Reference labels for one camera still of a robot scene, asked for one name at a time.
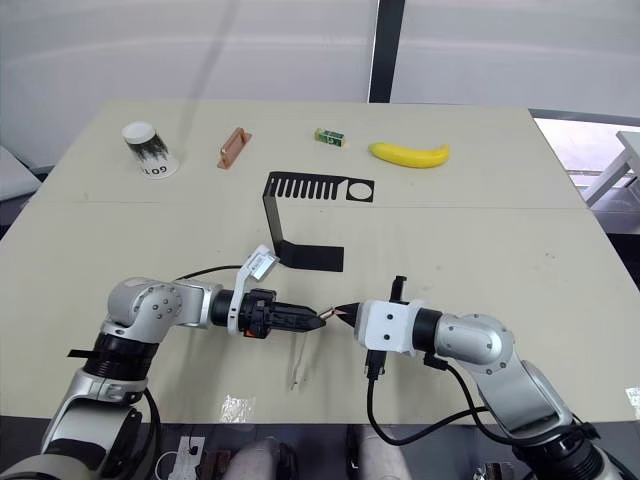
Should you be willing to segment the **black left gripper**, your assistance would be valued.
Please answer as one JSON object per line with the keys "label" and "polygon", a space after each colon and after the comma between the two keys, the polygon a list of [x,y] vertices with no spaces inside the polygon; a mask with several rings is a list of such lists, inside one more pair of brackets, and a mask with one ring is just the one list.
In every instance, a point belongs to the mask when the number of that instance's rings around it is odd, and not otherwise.
{"label": "black left gripper", "polygon": [[[271,310],[276,298],[277,293],[267,289],[252,289],[243,296],[241,333],[244,337],[265,339],[269,335]],[[326,325],[326,321],[308,306],[277,302],[276,313],[283,319],[277,324],[278,330],[309,332]]]}

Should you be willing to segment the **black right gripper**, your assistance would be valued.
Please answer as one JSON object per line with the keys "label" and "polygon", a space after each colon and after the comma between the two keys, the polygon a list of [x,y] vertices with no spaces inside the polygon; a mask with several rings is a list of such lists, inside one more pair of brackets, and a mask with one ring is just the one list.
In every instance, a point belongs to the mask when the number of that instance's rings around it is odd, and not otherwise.
{"label": "black right gripper", "polygon": [[403,345],[407,325],[407,306],[401,303],[404,276],[392,282],[390,299],[365,300],[335,307],[341,320],[354,328],[355,339],[361,345]]}

